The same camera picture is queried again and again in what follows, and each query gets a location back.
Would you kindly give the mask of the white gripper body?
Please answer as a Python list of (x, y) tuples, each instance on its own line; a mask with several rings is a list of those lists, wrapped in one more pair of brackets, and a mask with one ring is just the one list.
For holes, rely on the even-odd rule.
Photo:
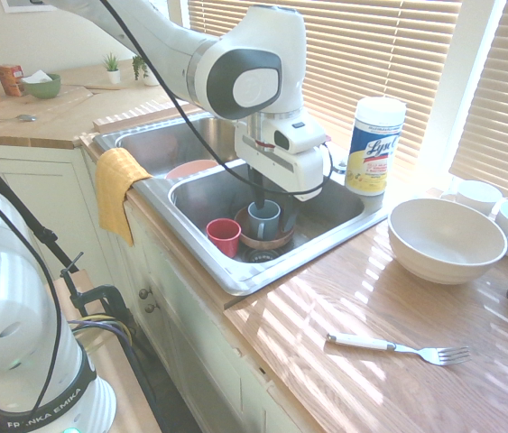
[(294, 195), (300, 201), (314, 198), (322, 190), (324, 161), (317, 147), (297, 154), (278, 149), (262, 151), (251, 137), (236, 134), (235, 149), (240, 159), (281, 189), (301, 191)]

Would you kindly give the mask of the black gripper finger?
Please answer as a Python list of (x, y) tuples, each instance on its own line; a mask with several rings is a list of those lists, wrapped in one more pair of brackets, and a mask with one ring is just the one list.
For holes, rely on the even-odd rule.
[(300, 211), (300, 202), (293, 195), (286, 195), (282, 200), (281, 230), (286, 233), (295, 226)]
[(265, 177), (260, 171), (251, 168), (251, 182), (255, 208), (261, 210), (265, 206)]

